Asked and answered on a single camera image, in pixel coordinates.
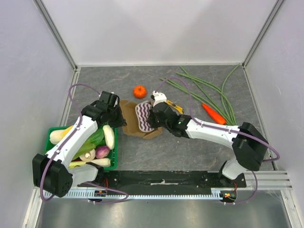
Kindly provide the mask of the brown cardboard express box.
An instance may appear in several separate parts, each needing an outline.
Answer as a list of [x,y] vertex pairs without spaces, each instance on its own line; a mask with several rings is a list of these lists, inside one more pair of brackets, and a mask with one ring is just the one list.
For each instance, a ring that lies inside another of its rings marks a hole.
[[120,100],[120,108],[122,110],[123,117],[127,123],[126,126],[123,126],[123,133],[128,136],[134,136],[150,140],[162,134],[162,128],[156,128],[149,133],[145,133],[140,130],[138,118],[135,113],[135,106],[137,103],[131,102],[128,100]]

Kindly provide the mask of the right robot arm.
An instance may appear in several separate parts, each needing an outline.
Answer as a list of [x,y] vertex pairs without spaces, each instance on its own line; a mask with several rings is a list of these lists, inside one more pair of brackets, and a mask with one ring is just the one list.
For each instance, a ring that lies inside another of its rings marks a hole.
[[241,126],[212,124],[177,114],[165,102],[149,110],[148,123],[152,127],[163,127],[176,137],[207,140],[232,149],[235,157],[224,162],[217,176],[223,187],[230,186],[245,171],[260,170],[267,151],[266,139],[250,123]]

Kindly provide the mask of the yellow utility knife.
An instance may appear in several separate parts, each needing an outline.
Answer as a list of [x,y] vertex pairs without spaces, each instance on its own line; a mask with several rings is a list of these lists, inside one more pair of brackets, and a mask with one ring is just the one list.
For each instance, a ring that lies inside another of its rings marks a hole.
[[166,103],[171,106],[172,108],[174,108],[176,111],[178,111],[180,114],[184,114],[184,110],[182,107],[178,106],[177,104],[175,104],[174,102],[167,100]]

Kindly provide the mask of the purple white wavy cloth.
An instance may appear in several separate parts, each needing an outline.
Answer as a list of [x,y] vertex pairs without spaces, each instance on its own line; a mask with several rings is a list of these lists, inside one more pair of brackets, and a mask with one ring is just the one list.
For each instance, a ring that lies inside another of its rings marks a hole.
[[150,109],[152,105],[149,101],[144,101],[135,106],[135,114],[138,119],[139,130],[144,133],[149,133],[154,130],[148,122]]

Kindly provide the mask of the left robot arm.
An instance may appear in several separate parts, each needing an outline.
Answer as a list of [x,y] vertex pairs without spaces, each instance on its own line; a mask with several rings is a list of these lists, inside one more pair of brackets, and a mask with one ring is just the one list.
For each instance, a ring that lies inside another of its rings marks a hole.
[[119,96],[103,91],[98,100],[82,109],[73,128],[56,146],[33,158],[33,181],[40,193],[47,191],[61,198],[79,184],[89,182],[94,187],[103,184],[100,166],[88,163],[71,169],[69,165],[85,141],[100,127],[126,125],[119,102]]

